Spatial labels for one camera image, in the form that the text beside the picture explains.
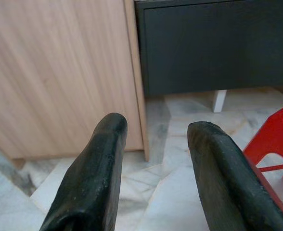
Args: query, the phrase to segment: wooden cabinet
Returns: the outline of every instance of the wooden cabinet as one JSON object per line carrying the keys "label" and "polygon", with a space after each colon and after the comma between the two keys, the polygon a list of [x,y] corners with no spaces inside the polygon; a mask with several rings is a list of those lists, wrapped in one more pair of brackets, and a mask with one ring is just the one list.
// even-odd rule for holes
{"label": "wooden cabinet", "polygon": [[123,0],[0,0],[0,150],[77,155],[109,112],[147,149],[135,72]]}

